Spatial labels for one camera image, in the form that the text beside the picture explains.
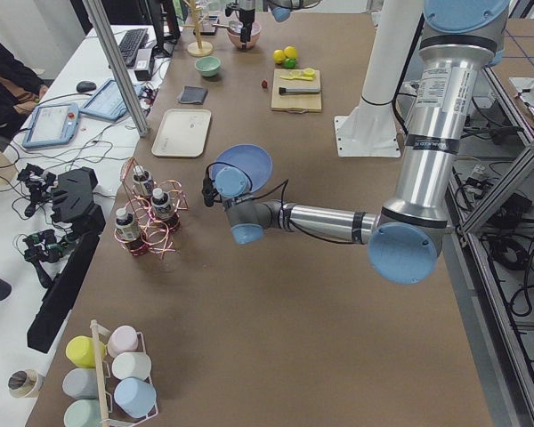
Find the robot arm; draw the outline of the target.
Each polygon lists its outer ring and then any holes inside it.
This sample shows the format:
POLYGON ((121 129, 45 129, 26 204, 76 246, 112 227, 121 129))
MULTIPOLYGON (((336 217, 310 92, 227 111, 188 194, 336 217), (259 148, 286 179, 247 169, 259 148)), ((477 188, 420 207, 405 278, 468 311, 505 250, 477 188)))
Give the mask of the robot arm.
POLYGON ((429 276, 448 232, 442 203, 479 73, 504 51, 506 1, 387 1, 360 102, 336 118, 342 157, 400 157, 394 195, 378 214, 271 199, 271 156, 253 144, 206 168, 206 205, 221 204, 241 245, 269 228, 368 249, 372 267, 399 284, 429 276))
MULTIPOLYGON (((317 6, 320 1, 315 0, 280 0, 268 1, 267 6, 275 21, 282 22, 289 18, 293 11, 300 11, 317 6)), ((255 0, 236 1, 233 8, 239 13, 239 21, 242 24, 240 41, 244 46, 251 41, 253 24, 255 22, 255 0)))

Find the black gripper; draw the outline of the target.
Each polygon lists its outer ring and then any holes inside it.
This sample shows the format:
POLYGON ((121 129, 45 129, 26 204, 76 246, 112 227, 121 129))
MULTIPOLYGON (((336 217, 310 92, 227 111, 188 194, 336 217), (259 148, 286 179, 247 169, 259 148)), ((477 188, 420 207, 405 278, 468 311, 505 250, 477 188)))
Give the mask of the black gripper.
POLYGON ((204 204, 206 207, 213 207, 215 205, 223 204, 223 196, 214 187, 214 183, 211 178, 206 177, 202 181, 201 193, 202 193, 204 204))
POLYGON ((247 48, 247 41, 251 41, 253 23, 255 21, 255 0, 238 0, 241 48, 247 48))

